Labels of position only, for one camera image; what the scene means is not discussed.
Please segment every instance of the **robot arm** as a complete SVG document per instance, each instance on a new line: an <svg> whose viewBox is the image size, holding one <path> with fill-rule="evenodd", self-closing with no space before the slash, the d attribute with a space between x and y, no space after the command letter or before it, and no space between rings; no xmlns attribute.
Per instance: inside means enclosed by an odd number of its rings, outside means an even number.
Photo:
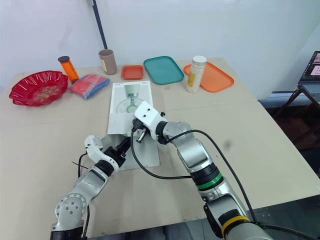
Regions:
<svg viewBox="0 0 320 240"><path fill-rule="evenodd" d="M181 133L191 130L185 122L168 122L147 102L142 102L135 112L133 131L147 129L151 137L161 144ZM245 208L226 178L215 166L203 144L193 133L187 133L172 141L177 148L188 173L195 183L205 204L204 212L210 226L219 238L226 240L248 240L272 238L259 226L250 222Z"/></svg>
<svg viewBox="0 0 320 240"><path fill-rule="evenodd" d="M112 174L125 162L125 153L130 148L130 138L125 138L116 148L101 152L101 140L93 135L86 138L85 148L95 165L83 174L73 189L60 199L55 207L57 222L51 228L51 240L81 240L85 213L89 202L108 183Z"/></svg>

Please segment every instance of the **white bottle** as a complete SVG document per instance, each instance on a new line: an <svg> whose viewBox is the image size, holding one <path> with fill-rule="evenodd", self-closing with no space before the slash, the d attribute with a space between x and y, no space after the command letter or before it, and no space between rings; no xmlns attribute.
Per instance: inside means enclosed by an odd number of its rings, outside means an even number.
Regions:
<svg viewBox="0 0 320 240"><path fill-rule="evenodd" d="M192 58L192 65L188 82L186 83L186 90L189 93L196 93L199 90L202 75L204 74L207 58L204 56L194 56Z"/></svg>

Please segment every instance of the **black cable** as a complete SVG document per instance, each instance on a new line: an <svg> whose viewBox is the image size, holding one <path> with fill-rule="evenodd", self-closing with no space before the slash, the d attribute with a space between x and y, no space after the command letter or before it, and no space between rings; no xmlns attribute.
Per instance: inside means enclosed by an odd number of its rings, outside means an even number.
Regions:
<svg viewBox="0 0 320 240"><path fill-rule="evenodd" d="M205 135L205 136L210 140L210 142L215 146L215 148L218 150L219 154L221 155L222 159L224 160L225 164L226 164L227 167L230 169L230 171L231 171L234 179L236 180L237 184L239 185L239 188L240 188L240 190L241 190L241 192L242 192L242 195L243 195L243 197L244 197L244 200L245 200L245 202L246 202L246 204L247 204L247 206L248 206L248 208L249 208L249 211L250 211L250 213L251 213L253 222L254 222L254 223L258 223L257 217L256 217L256 215L255 215L255 213L254 213L254 210L252 209L252 206L251 206L251 204L250 204L250 202L249 202L249 199L248 199L248 197L247 197L247 194L246 194L246 192L245 192L245 190L244 190L244 187L242 186L239 178L237 177L235 171L233 170L233 168L231 167L231 165L230 165L229 162L227 161L226 157L224 156L224 154L222 153L222 151L220 150L220 148L218 147L218 145L216 144L216 142L215 142L207 133L205 133L204 131L201 131L201 130L197 130L197 129L185 131L185 132L180 133L180 134L178 134L178 135L170 138L169 140L167 140L167 141L166 141L166 144L172 142L173 140L175 140L175 139L177 139L177 138L179 138L179 137L181 137L181 136L183 136L183 135L189 134L189 133L200 133L200 134L203 134L203 135Z"/></svg>
<svg viewBox="0 0 320 240"><path fill-rule="evenodd" d="M300 238L307 239L307 240L318 240L318 238L316 238L316 237L313 237L313 236L305 234L305 233L303 233L301 231L297 231L297 230L294 230L294 229L286 228L286 227L283 227L283 226L260 224L259 227L262 228L262 229L272 229L272 230L284 232L284 233L287 233L287 234L296 235L296 236L298 236Z"/></svg>
<svg viewBox="0 0 320 240"><path fill-rule="evenodd" d="M83 231L83 235L82 235L82 239L84 239L84 240L88 239L86 237L86 235L87 235L87 230L88 230L88 225L89 225L89 218L90 218L90 208L89 208L89 204L88 204L88 207L86 208L86 220L85 220L84 231Z"/></svg>
<svg viewBox="0 0 320 240"><path fill-rule="evenodd" d="M146 169L141 162L138 160L137 155L135 153L134 149L134 131L131 131L131 136L130 136L130 144L131 144L131 151L132 151L132 156L135 159L136 163L144 170L147 174L157 178L157 179L166 179L166 180L173 180L173 179L190 179L191 176L159 176L154 174L153 172L150 172L148 169Z"/></svg>
<svg viewBox="0 0 320 240"><path fill-rule="evenodd" d="M81 160L82 160L83 156L85 156L85 155L87 155L87 152L82 154L78 160L78 164L77 164L78 165L78 178L80 178L80 176L81 176L80 167L88 169L87 167L81 165ZM90 208L89 208L89 204L88 204L88 206L86 208L86 221L85 221L84 231L83 231L83 235L82 235L83 240L87 239L86 235L87 235L87 230L88 230L88 225L89 225L89 218L90 218Z"/></svg>
<svg viewBox="0 0 320 240"><path fill-rule="evenodd" d="M87 152L85 152L84 154L82 154L80 157L79 157L79 160L78 160L78 178L80 178L81 176L81 171L80 171L80 167L81 167L81 160L83 158L83 156L87 155Z"/></svg>
<svg viewBox="0 0 320 240"><path fill-rule="evenodd" d="M71 161L71 162L72 162L73 164L77 165L77 166L80 166L80 167L84 168L84 169L88 169L86 166L79 165L78 163L76 163L76 162L74 162L74 161Z"/></svg>

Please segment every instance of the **laptop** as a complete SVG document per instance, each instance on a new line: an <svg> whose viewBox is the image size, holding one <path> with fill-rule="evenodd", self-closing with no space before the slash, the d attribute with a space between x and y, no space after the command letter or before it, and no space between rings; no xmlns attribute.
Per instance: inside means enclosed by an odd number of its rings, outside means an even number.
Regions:
<svg viewBox="0 0 320 240"><path fill-rule="evenodd" d="M320 103L320 51L312 55L298 85Z"/></svg>

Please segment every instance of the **bottle cap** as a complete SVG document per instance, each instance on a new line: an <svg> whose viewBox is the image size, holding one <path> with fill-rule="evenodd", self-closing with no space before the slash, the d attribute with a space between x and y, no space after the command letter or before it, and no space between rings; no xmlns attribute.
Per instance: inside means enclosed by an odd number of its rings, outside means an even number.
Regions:
<svg viewBox="0 0 320 240"><path fill-rule="evenodd" d="M192 61L198 64L204 64L207 61L207 58L205 56L194 56L192 58Z"/></svg>
<svg viewBox="0 0 320 240"><path fill-rule="evenodd" d="M69 61L69 59L70 59L70 57L68 57L68 56L61 56L58 58L58 61L60 63L63 63L63 62Z"/></svg>

